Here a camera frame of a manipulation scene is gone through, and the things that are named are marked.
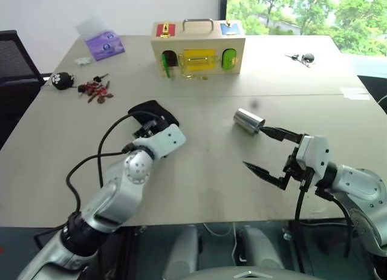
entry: window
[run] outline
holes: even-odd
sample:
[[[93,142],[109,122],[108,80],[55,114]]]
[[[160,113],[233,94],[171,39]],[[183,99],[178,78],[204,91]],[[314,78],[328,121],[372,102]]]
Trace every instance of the window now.
[[[246,34],[330,35],[343,53],[387,56],[387,0],[227,0]]]

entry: blue square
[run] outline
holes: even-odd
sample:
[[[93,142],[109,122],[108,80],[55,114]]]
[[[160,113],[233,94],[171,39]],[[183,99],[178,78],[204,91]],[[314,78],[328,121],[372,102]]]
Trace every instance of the blue square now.
[[[230,27],[227,24],[220,24],[220,28],[222,29],[222,35],[236,35],[240,34],[239,28],[237,24],[232,24]]]

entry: table surface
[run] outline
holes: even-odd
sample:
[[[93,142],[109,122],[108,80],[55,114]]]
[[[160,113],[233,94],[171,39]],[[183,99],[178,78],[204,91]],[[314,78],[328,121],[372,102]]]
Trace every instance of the table surface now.
[[[387,117],[375,101],[350,100],[341,88],[363,88],[347,61],[326,36],[252,36],[246,39],[240,75],[208,80],[162,79],[147,36],[124,36],[123,54],[79,67],[89,56],[77,41],[56,71],[76,84],[109,73],[115,95],[103,105],[87,104],[75,88],[45,85],[0,151],[0,225],[55,226],[75,208],[65,185],[69,170],[95,154],[98,143],[132,106],[156,99],[181,122],[187,143],[154,166],[143,202],[126,225],[216,221],[284,220],[294,217],[299,183],[284,192],[254,176],[248,161],[281,171],[291,142],[264,134],[251,137],[232,120],[237,108],[266,119],[267,126],[328,137],[337,164],[367,168],[387,178]],[[313,53],[311,68],[284,54]],[[121,150],[139,128],[119,125],[105,151]],[[103,167],[121,158],[104,158]],[[98,192],[96,162],[73,176],[84,206]],[[302,218],[342,217],[334,205],[305,197]]]

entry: wooden lock box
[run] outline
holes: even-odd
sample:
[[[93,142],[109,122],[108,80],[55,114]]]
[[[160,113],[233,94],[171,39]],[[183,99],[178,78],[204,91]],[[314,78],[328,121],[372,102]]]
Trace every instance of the wooden lock box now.
[[[239,73],[245,36],[241,21],[156,22],[151,44],[162,76]]]

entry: keys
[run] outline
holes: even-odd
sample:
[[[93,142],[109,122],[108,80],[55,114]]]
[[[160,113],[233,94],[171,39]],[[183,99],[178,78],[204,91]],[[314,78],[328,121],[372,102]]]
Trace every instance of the keys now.
[[[95,98],[97,98],[98,103],[104,103],[105,98],[110,99],[114,97],[112,94],[108,93],[107,91],[109,86],[110,86],[110,80],[106,83],[106,86],[103,86],[102,83],[100,82],[95,82],[95,81],[88,82],[86,84],[78,86],[78,93],[80,93],[80,95],[82,95],[83,93],[87,94],[89,96],[89,99],[87,100],[88,103],[91,103]]]
[[[103,76],[96,76],[95,78],[93,78],[93,81],[95,81],[95,82],[101,82],[102,79],[103,79],[105,76],[108,76],[108,75],[109,75],[109,74],[106,73],[106,74],[104,74]]]
[[[291,56],[291,55],[286,55],[286,54],[285,54],[285,56],[290,57],[290,58],[293,59],[293,60],[298,60],[298,57],[299,57],[298,54],[293,54],[292,56]]]
[[[105,97],[107,97],[108,99],[114,97],[112,94],[108,94],[107,90],[105,87],[101,87],[97,90],[95,90],[90,98],[88,99],[88,103],[92,102],[94,100],[95,97],[98,97],[97,98],[97,103],[104,103],[105,102]]]

